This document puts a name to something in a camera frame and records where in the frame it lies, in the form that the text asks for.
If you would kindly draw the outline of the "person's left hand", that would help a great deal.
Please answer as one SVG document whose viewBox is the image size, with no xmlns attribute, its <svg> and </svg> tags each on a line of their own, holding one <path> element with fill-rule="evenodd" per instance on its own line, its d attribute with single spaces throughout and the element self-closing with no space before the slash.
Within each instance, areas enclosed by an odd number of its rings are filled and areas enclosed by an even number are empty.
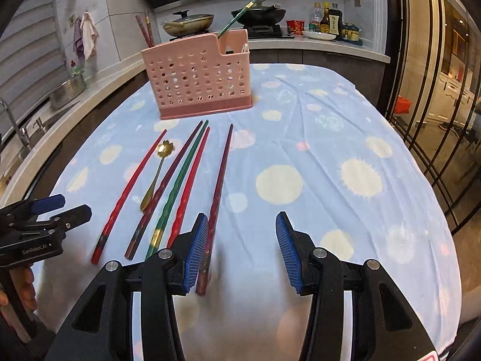
<svg viewBox="0 0 481 361">
<path fill-rule="evenodd" d="M 33 286 L 34 274 L 32 272 L 32 264 L 11 270 L 10 276 L 24 309 L 34 312 L 38 308 L 38 303 Z"/>
</svg>

